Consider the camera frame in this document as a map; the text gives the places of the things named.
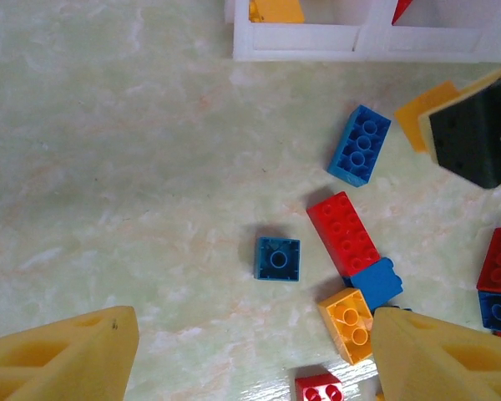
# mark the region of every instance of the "white plastic frame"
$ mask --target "white plastic frame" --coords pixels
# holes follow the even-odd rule
[[[249,0],[225,0],[234,59],[501,63],[501,0],[414,0],[395,26],[397,0],[330,1],[358,24],[251,23]]]

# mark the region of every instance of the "marble floor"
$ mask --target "marble floor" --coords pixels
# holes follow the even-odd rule
[[[391,118],[496,67],[234,63],[231,40],[222,0],[0,1],[0,336],[132,305],[127,400],[288,400],[321,364],[372,399],[374,363],[346,365],[316,310],[342,284],[306,204],[346,190],[397,303],[480,328],[501,187],[414,154],[395,121],[369,185],[323,166],[358,104]],[[299,282],[253,278],[263,233],[301,240]]]

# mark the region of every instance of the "blue lego brick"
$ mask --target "blue lego brick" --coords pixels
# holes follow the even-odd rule
[[[366,106],[358,106],[326,171],[356,187],[367,184],[391,123]]]
[[[343,277],[343,281],[346,286],[362,291],[372,313],[402,292],[402,280],[393,271],[393,262],[387,257],[352,277]]]
[[[256,243],[254,277],[259,280],[299,281],[301,242],[263,236]]]
[[[501,294],[496,292],[478,292],[483,326],[501,332]]]

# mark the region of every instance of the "blue brick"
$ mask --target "blue brick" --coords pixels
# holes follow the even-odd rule
[[[383,257],[352,277],[343,277],[345,285],[358,288],[373,312],[402,292],[402,280],[393,271],[393,262]]]
[[[366,106],[358,106],[326,171],[356,187],[367,184],[391,123]]]
[[[256,243],[254,277],[259,280],[299,281],[301,242],[263,236]]]
[[[501,294],[478,292],[478,301],[483,316],[483,326],[501,332]]]

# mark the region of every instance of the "orange lego brick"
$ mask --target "orange lego brick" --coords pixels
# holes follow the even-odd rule
[[[373,317],[360,290],[346,288],[318,306],[343,359],[354,365],[372,355]]]
[[[440,104],[457,98],[460,92],[451,81],[444,82],[436,88],[416,97],[395,112],[395,118],[401,125],[410,145],[418,153],[427,153],[427,145],[423,140],[418,118],[421,114],[438,107]]]
[[[304,23],[298,0],[251,0],[249,19],[253,23]]]

